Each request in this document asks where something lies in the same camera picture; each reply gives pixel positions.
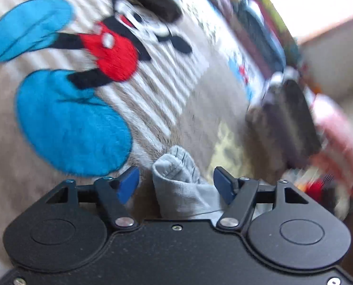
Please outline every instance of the screw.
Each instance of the screw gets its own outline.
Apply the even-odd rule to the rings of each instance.
[[[331,278],[327,283],[327,285],[340,285],[340,284],[341,284],[341,281],[338,277]]]
[[[26,285],[26,281],[24,279],[21,279],[20,277],[16,278],[13,281],[14,285]]]
[[[119,217],[115,223],[120,227],[130,227],[134,225],[134,220],[131,217]]]
[[[224,227],[232,228],[238,226],[239,222],[234,217],[224,217],[220,220],[220,224]]]
[[[183,229],[183,227],[180,225],[174,225],[171,228],[172,228],[172,230],[175,230],[175,231],[181,231]]]

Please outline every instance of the gray cloth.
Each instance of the gray cloth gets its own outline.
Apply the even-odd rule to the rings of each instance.
[[[173,146],[152,166],[153,183],[164,219],[210,219],[215,226],[226,204],[215,186],[200,176],[191,155]]]

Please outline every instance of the striped blanket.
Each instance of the striped blanket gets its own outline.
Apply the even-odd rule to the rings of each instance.
[[[0,0],[0,276],[6,226],[66,178],[139,166],[127,208],[143,219],[159,216],[151,165],[172,145],[209,181],[218,165],[260,175],[243,145],[243,84],[185,11],[165,24],[135,0]]]

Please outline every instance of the white button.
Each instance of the white button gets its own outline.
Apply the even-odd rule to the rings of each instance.
[[[103,30],[103,27],[100,26],[99,24],[93,25],[93,28],[92,28],[93,33],[100,35],[102,30]]]
[[[105,48],[112,49],[114,46],[114,37],[112,34],[104,33],[102,43]]]

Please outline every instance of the cartoon mouse face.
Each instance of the cartoon mouse face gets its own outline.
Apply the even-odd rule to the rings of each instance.
[[[171,34],[168,27],[152,12],[126,0],[117,0],[114,10],[116,20],[142,40],[156,42],[158,37],[165,38]]]

